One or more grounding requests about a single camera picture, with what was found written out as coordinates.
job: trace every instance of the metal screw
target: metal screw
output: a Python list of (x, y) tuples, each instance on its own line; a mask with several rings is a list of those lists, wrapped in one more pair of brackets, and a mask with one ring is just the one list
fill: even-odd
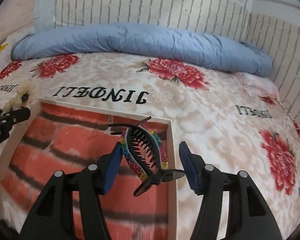
[(89, 167), (88, 167), (88, 169), (90, 171), (95, 171), (97, 168), (98, 168), (98, 166), (96, 164), (90, 164)]
[(54, 176), (56, 176), (57, 178), (61, 177), (63, 175), (63, 171), (56, 171), (54, 173)]
[(241, 177), (243, 177), (243, 178), (248, 177), (248, 173), (245, 172), (245, 171), (240, 171), (240, 172), (239, 172), (239, 175), (240, 175)]
[(211, 164), (207, 164), (204, 168), (205, 168), (207, 171), (213, 171), (214, 166), (211, 165)]

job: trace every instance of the rainbow beaded hair clip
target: rainbow beaded hair clip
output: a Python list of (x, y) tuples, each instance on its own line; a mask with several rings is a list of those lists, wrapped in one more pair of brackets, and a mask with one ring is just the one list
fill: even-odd
[(151, 119), (151, 116), (140, 121), (138, 124), (114, 123), (109, 126), (125, 127), (123, 132), (112, 132), (112, 135), (121, 135), (121, 151), (130, 168), (140, 178), (141, 185), (133, 195), (140, 196), (149, 190), (152, 185), (159, 185), (161, 182), (169, 182), (179, 179), (185, 175), (182, 170), (169, 169), (167, 152), (162, 146), (159, 136), (146, 126), (144, 122)]

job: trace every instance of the pillow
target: pillow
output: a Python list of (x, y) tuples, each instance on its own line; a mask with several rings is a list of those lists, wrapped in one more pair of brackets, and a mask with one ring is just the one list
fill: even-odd
[(233, 72), (232, 75), (250, 96), (273, 98), (279, 101), (278, 88), (269, 78), (244, 72)]

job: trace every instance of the black lettering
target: black lettering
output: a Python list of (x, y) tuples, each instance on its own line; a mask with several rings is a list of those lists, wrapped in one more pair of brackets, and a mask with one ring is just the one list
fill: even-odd
[(147, 100), (145, 100), (145, 99), (142, 99), (142, 97), (143, 97), (143, 95), (144, 94), (147, 94), (147, 95), (149, 95), (149, 93), (148, 92), (146, 92), (146, 91), (142, 91), (140, 94), (139, 94), (139, 96), (138, 96), (138, 99), (137, 99), (137, 101), (136, 101), (136, 104), (139, 104), (139, 105), (141, 105), (141, 104), (145, 104), (146, 102), (147, 102)]
[[(96, 89), (98, 89), (98, 91), (96, 92), (95, 95), (93, 95), (92, 93), (93, 93)], [(97, 88), (94, 88), (93, 90), (90, 91), (89, 97), (90, 97), (90, 98), (101, 98), (101, 97), (103, 97), (105, 94), (106, 94), (106, 88), (103, 88), (103, 87), (97, 87)]]
[(88, 93), (89, 93), (89, 90), (88, 90), (89, 88), (87, 88), (87, 87), (80, 87), (80, 88), (78, 88), (78, 93), (77, 93), (77, 95), (74, 95), (73, 97), (74, 98), (84, 98), (86, 95), (88, 95)]
[(272, 119), (272, 116), (269, 114), (269, 111), (267, 110), (267, 113), (268, 113), (268, 115), (269, 115), (269, 118), (271, 118)]
[(10, 92), (10, 89), (13, 87), (13, 85), (9, 85), (8, 86), (8, 89), (7, 89), (7, 92)]
[(11, 92), (16, 86), (17, 86), (17, 85), (13, 85), (13, 86), (11, 87), (11, 89), (9, 89), (8, 92)]
[(238, 113), (239, 113), (239, 114), (242, 114), (241, 111), (240, 111), (240, 107), (239, 107), (238, 105), (235, 105), (235, 107), (237, 108)]
[(56, 96), (60, 93), (60, 91), (63, 90), (64, 88), (65, 88), (65, 87), (61, 87), (61, 88), (58, 90), (58, 92), (55, 93), (55, 94), (53, 95), (53, 97), (56, 97)]
[(269, 118), (269, 115), (267, 114), (267, 111), (262, 111), (266, 118)]
[(121, 91), (125, 92), (126, 90), (125, 90), (125, 89), (120, 89), (120, 90), (115, 94), (115, 93), (114, 93), (114, 89), (111, 89), (110, 93), (107, 95), (106, 98), (103, 98), (102, 101), (107, 101), (107, 100), (110, 98), (110, 96), (111, 96), (111, 99), (112, 99), (113, 102), (118, 102), (118, 101), (120, 101), (120, 100), (123, 98), (122, 95), (119, 95), (119, 93), (120, 93)]
[(124, 102), (131, 102), (131, 96), (132, 96), (132, 94), (135, 92), (135, 90), (129, 90), (129, 94), (128, 94), (128, 96), (127, 96), (127, 98), (126, 98), (126, 100), (124, 100)]
[(251, 114), (252, 116), (256, 115), (251, 107), (248, 107), (248, 109), (249, 109), (250, 114)]
[(256, 114), (257, 116), (261, 117), (261, 116), (260, 116), (260, 112), (259, 112), (257, 109), (255, 109), (254, 112), (255, 112), (255, 114)]
[(62, 95), (62, 97), (65, 98), (65, 97), (69, 96), (72, 93), (73, 90), (77, 89), (77, 87), (68, 87), (66, 90), (68, 90), (68, 89), (71, 89), (71, 91), (68, 94), (66, 94), (65, 96)]
[(260, 111), (260, 114), (261, 114), (262, 118), (267, 118), (266, 115), (265, 115), (265, 113), (264, 113), (264, 111)]
[(247, 111), (247, 107), (246, 106), (241, 106), (241, 108), (244, 108), (246, 115), (249, 115), (248, 111)]

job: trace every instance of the white flower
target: white flower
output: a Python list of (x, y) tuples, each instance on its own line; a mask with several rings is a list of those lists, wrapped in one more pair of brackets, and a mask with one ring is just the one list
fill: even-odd
[(37, 100), (37, 86), (30, 80), (24, 81), (17, 88), (17, 96), (22, 100), (22, 106), (28, 107)]
[(30, 80), (24, 81), (21, 85), (18, 86), (17, 95), (14, 98), (11, 98), (9, 102), (4, 105), (1, 115), (8, 113), (11, 110), (15, 111), (20, 109), (21, 107), (31, 106), (38, 100), (37, 94), (37, 86)]

